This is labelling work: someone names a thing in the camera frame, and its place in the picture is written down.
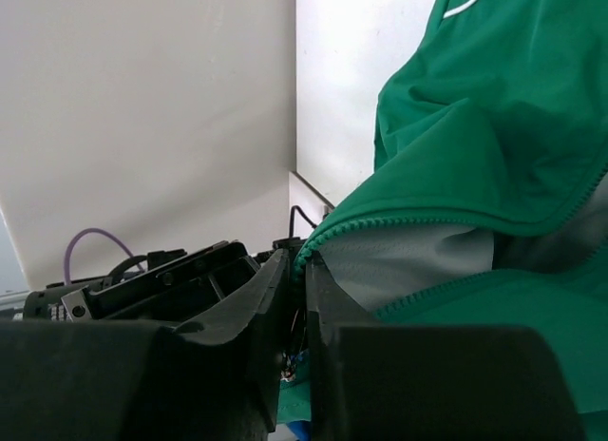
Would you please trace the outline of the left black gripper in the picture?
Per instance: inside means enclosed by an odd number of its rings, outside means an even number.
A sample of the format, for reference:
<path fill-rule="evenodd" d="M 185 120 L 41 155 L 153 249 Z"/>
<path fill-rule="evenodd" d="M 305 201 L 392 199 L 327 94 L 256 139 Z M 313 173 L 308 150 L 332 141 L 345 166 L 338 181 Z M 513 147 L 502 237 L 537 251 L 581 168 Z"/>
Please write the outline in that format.
<path fill-rule="evenodd" d="M 183 322 L 236 292 L 272 253 L 250 255 L 242 242 L 225 240 L 191 254 L 176 249 L 138 255 L 105 276 L 30 293 L 23 318 Z"/>

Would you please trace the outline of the green jacket with white lettering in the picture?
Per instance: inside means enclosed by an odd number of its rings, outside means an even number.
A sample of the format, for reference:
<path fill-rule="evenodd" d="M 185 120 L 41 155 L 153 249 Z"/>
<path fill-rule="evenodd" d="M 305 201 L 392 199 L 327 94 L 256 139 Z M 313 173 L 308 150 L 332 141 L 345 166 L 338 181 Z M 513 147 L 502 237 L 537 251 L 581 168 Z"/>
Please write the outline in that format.
<path fill-rule="evenodd" d="M 537 330 L 605 439 L 607 0 L 435 0 L 314 255 L 388 323 Z"/>

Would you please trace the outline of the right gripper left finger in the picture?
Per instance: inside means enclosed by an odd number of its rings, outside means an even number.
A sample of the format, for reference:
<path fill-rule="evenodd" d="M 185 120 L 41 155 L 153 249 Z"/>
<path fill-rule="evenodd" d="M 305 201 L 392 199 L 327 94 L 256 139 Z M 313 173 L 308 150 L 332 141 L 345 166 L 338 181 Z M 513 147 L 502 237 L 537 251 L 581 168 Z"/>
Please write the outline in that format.
<path fill-rule="evenodd" d="M 176 329 L 5 321 L 5 440 L 263 440 L 276 428 L 289 254 Z"/>

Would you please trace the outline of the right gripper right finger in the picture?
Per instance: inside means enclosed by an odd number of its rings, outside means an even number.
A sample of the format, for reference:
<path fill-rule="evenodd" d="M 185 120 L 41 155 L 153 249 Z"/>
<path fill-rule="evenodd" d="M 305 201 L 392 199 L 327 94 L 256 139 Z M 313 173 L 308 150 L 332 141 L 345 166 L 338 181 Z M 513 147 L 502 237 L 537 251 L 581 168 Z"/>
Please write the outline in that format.
<path fill-rule="evenodd" d="M 306 269 L 315 440 L 582 440 L 548 344 L 498 326 L 375 319 L 325 262 Z"/>

